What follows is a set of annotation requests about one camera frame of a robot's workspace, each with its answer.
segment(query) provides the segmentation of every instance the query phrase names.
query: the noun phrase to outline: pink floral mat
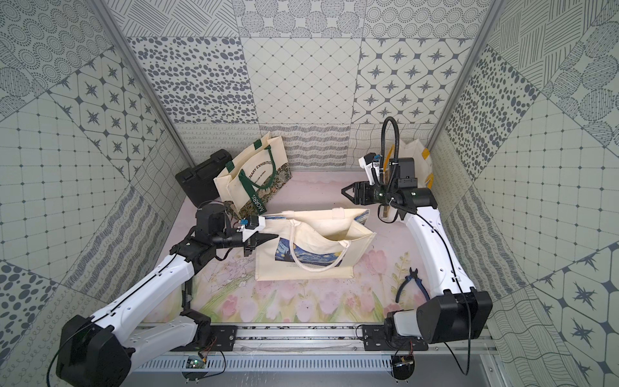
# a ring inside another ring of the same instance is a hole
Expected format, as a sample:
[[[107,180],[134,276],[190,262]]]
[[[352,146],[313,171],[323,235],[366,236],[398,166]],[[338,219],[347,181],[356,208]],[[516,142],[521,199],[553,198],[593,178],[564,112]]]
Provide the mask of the pink floral mat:
[[[269,202],[269,212],[305,211],[355,207],[340,193],[353,181],[365,180],[363,172],[293,172],[292,179]],[[226,261],[211,261],[194,278],[191,306],[213,322],[231,323],[369,323],[382,322],[387,312],[413,309],[425,301],[410,282],[400,303],[398,286],[419,269],[427,284],[418,248],[404,224],[384,224],[376,218],[377,205],[368,206],[366,226],[377,233],[372,245],[355,266],[353,279],[255,281],[253,256],[243,257],[240,248]],[[160,260],[195,224],[195,210],[185,200]],[[164,323],[181,311],[177,289],[149,314],[145,322]]]

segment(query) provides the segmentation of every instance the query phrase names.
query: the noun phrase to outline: patterned tile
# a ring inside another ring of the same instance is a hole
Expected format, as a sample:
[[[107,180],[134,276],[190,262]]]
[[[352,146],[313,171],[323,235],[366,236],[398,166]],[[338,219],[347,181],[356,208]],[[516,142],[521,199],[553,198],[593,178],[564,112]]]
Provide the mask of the patterned tile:
[[[435,124],[469,53],[470,39],[363,39],[354,123]]]
[[[474,186],[444,220],[460,263],[478,289],[498,300],[527,285],[522,269]]]
[[[174,141],[163,132],[154,151],[146,157],[144,168],[138,169],[131,181],[168,227],[174,224],[185,199],[175,175],[188,167]]]
[[[543,310],[591,386],[614,386],[619,375],[617,254],[619,245],[612,243],[533,283]]]
[[[114,48],[91,59],[48,93],[127,180],[163,130]]]
[[[73,316],[87,317],[105,304],[62,285],[50,293],[45,307],[37,311],[24,337],[15,344],[6,361],[0,365],[3,386],[44,386],[50,360],[57,351],[63,325]],[[69,386],[50,373],[52,386]]]
[[[365,0],[233,0],[242,37],[360,38]]]
[[[198,164],[220,149],[234,157],[262,137],[258,124],[176,124],[176,131]]]
[[[175,123],[257,123],[239,39],[131,38],[129,43]]]
[[[432,193],[441,217],[447,219],[472,182],[445,132],[438,135],[431,156],[432,173],[435,176]]]
[[[514,386],[590,385],[532,288],[494,301],[488,328]]]
[[[400,142],[410,142],[419,140],[424,146],[428,145],[433,132],[434,125],[427,124],[403,124],[398,125],[400,131]],[[357,169],[359,159],[370,152],[380,154],[381,152],[381,132],[382,124],[353,124],[350,125],[350,140],[348,142],[348,153],[346,156],[346,166]],[[395,134],[391,126],[385,133],[385,152],[391,148],[395,141]]]
[[[111,45],[84,0],[2,2],[0,43],[43,86],[54,85]]]
[[[615,124],[619,108],[614,94],[619,85],[619,6],[609,3],[567,58],[544,94],[591,136],[619,157]]]
[[[0,120],[43,93],[43,87],[0,43]]]
[[[154,267],[169,229],[128,186],[62,284],[112,302]]]
[[[541,89],[562,66],[605,3],[606,0],[509,0],[488,45]]]
[[[262,133],[282,136],[286,156],[296,169],[341,169],[346,166],[350,125],[260,125]]]
[[[237,37],[232,0],[106,0],[127,37]]]
[[[46,93],[0,131],[2,258],[61,279],[129,183]]]
[[[261,124],[350,123],[360,39],[242,41]]]
[[[479,176],[538,94],[486,46],[445,127],[471,179]]]
[[[540,96],[475,181],[524,272],[547,276],[619,240],[619,160]]]
[[[490,0],[368,0],[368,37],[474,38]]]
[[[45,307],[57,283],[15,265],[0,261],[2,309],[0,316],[0,369],[14,344],[21,340],[38,312]]]

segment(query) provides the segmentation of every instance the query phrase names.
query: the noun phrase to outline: black carrying case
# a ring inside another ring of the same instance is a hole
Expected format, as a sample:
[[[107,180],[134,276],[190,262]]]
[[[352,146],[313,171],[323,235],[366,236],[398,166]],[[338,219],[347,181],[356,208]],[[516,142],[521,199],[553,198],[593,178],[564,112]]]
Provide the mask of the black carrying case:
[[[194,206],[216,199],[219,196],[214,178],[232,161],[232,156],[225,149],[220,149],[193,168],[187,168],[176,174],[176,180]]]

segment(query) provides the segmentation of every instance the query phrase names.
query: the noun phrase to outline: white tote bag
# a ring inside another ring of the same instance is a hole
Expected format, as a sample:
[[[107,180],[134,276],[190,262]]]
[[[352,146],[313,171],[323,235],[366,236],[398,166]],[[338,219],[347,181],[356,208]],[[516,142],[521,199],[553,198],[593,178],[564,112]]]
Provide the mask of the white tote bag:
[[[256,248],[256,280],[353,278],[353,266],[376,236],[363,225],[369,213],[335,208],[265,215],[260,232],[279,237]]]
[[[245,218],[264,214],[266,203],[290,177],[284,142],[269,132],[228,162],[214,182],[221,200]]]

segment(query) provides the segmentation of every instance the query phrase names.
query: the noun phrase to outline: black bracket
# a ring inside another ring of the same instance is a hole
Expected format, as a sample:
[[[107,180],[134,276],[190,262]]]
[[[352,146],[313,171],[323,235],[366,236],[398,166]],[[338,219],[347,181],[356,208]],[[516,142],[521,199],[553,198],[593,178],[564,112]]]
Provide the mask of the black bracket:
[[[367,351],[375,350],[394,350],[400,349],[397,346],[387,343],[385,328],[383,325],[363,325],[363,348]],[[415,336],[401,336],[402,350],[409,351],[410,343],[413,343],[413,350],[428,350],[428,343],[422,338]]]

